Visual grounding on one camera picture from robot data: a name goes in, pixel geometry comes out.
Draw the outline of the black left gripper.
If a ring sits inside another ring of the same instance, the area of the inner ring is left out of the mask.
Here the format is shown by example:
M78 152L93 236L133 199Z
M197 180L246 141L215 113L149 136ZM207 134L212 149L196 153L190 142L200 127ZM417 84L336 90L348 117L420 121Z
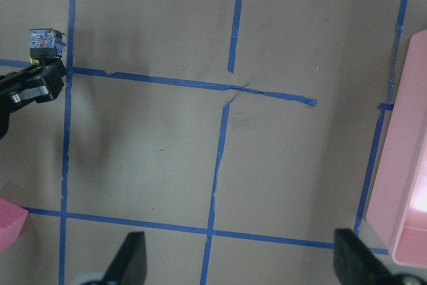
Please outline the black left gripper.
M52 91L63 89L64 76L65 66L59 59L1 76L1 139L9 129L10 115L30 104L30 100L54 100Z

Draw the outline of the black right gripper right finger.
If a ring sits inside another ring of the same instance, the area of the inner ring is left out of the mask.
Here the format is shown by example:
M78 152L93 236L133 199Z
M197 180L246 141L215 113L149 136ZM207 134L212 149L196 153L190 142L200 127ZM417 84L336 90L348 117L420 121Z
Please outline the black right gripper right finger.
M334 230L334 272L343 285L425 284L413 274L393 274L348 228Z

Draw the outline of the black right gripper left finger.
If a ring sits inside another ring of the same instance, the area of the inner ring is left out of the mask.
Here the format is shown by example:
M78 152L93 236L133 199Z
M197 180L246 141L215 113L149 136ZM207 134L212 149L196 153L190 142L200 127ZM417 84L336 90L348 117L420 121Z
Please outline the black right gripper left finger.
M130 232L103 274L94 272L79 276L75 284L144 284L146 277L145 233Z

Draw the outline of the pink cube near arm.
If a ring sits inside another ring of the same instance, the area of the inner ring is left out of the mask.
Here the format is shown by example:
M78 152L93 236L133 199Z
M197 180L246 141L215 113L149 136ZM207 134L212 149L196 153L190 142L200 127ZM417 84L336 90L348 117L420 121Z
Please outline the pink cube near arm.
M1 252L4 252L19 237L28 211L1 198Z

